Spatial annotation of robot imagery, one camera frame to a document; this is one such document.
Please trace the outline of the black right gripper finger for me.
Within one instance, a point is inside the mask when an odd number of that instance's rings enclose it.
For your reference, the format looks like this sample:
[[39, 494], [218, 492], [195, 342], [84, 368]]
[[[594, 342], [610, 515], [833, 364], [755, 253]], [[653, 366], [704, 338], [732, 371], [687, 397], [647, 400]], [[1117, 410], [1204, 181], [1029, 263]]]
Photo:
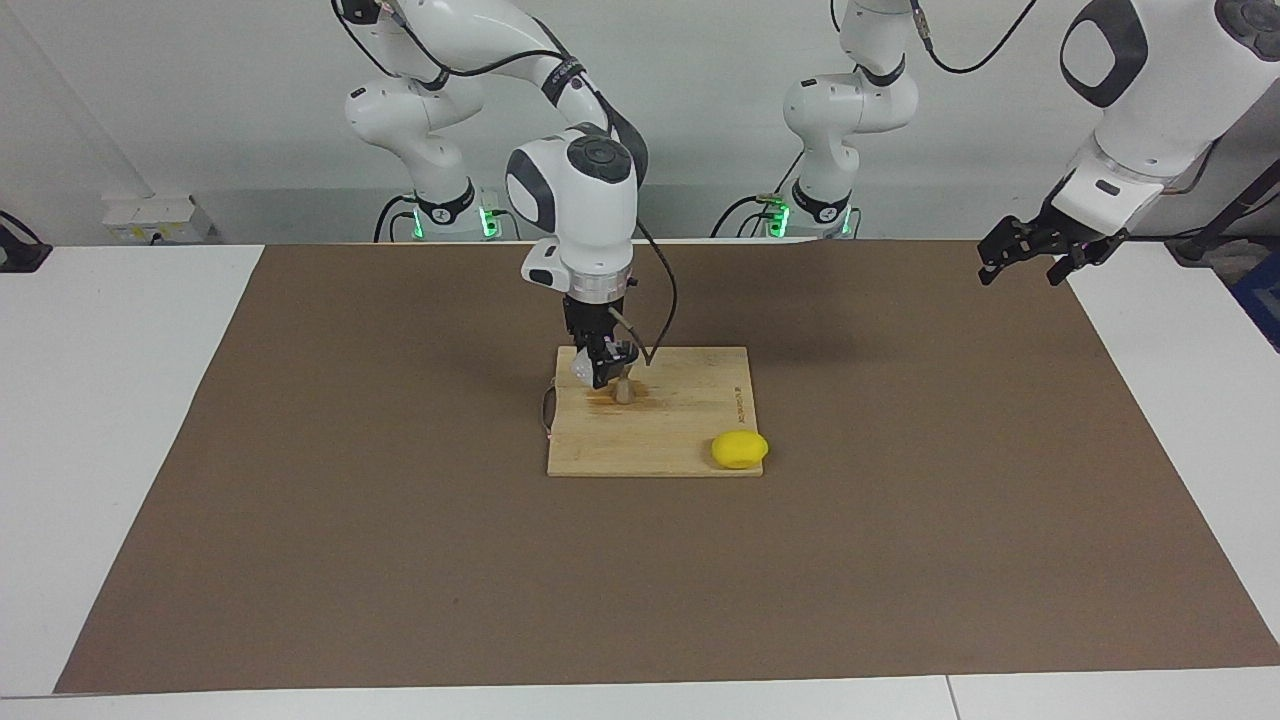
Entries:
[[1079, 272], [1087, 266], [1097, 265], [1100, 261], [1093, 254], [1087, 250], [1071, 250], [1060, 256], [1053, 265], [1047, 270], [1047, 281], [1051, 286], [1057, 287], [1069, 278], [1074, 272]]
[[991, 286], [1002, 270], [1042, 254], [1044, 241], [1046, 232], [1037, 224], [1002, 218], [977, 245], [979, 282]]

